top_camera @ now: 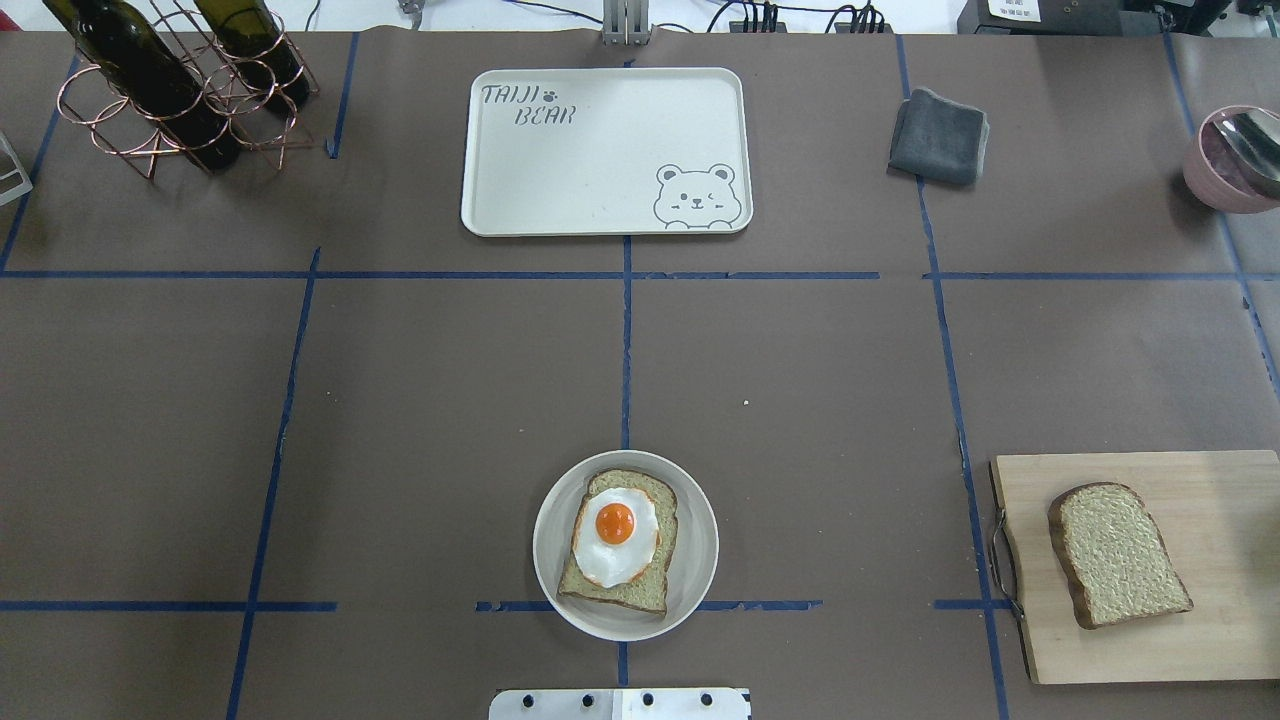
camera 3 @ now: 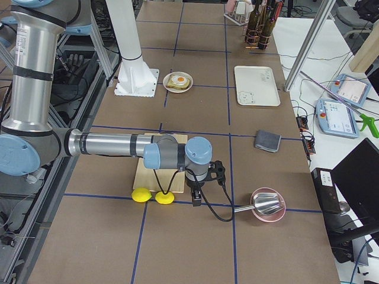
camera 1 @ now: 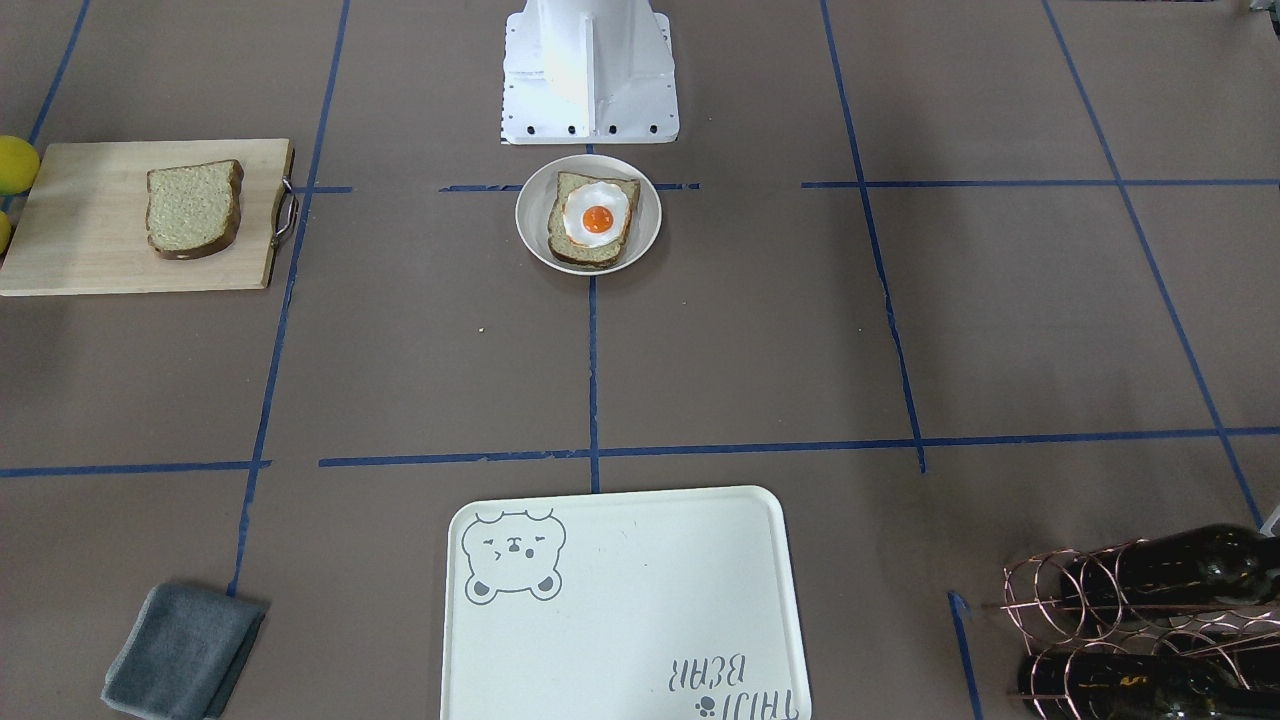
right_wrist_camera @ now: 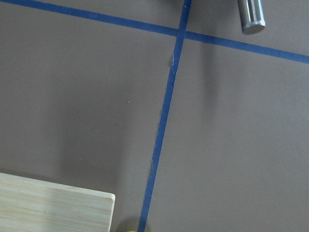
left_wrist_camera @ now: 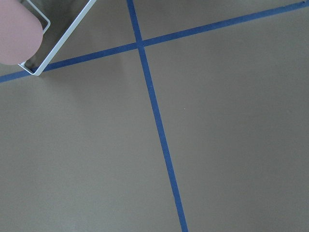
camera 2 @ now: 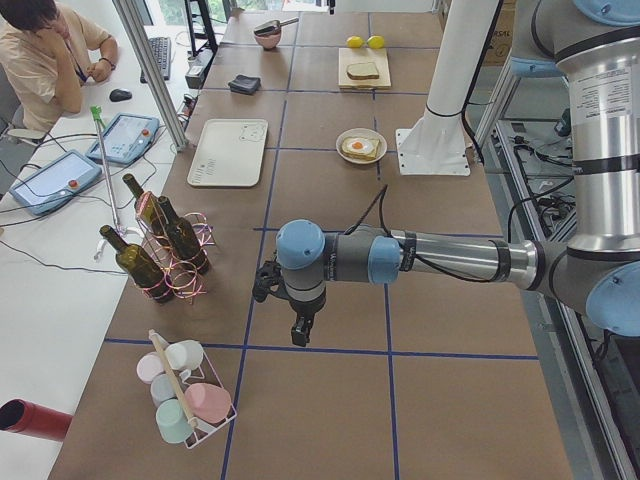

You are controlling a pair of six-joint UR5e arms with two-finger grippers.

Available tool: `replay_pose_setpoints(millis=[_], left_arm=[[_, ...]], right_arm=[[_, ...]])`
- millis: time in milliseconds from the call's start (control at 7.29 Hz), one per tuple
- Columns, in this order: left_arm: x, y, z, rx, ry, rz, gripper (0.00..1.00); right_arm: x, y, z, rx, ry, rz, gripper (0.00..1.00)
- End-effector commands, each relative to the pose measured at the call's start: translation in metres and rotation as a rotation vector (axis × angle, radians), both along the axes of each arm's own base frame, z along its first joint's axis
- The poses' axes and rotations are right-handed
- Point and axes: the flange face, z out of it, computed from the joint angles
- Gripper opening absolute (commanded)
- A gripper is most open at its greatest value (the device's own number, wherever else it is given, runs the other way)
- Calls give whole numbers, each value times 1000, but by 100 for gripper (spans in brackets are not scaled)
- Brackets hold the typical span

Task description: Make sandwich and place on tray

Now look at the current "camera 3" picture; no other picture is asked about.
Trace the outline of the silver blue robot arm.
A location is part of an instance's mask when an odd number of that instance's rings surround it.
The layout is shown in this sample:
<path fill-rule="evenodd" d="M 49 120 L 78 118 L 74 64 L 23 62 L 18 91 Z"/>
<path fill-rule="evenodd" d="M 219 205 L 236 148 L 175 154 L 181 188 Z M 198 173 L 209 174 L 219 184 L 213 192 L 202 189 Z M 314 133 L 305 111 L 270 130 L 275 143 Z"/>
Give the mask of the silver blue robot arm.
<path fill-rule="evenodd" d="M 205 200 L 212 146 L 203 137 L 185 144 L 171 135 L 86 133 L 48 122 L 57 38 L 67 28 L 91 28 L 89 1 L 14 1 L 18 23 L 10 115 L 1 124 L 1 172 L 22 176 L 61 157 L 81 154 L 138 157 L 148 169 L 184 172 L 192 203 Z"/>

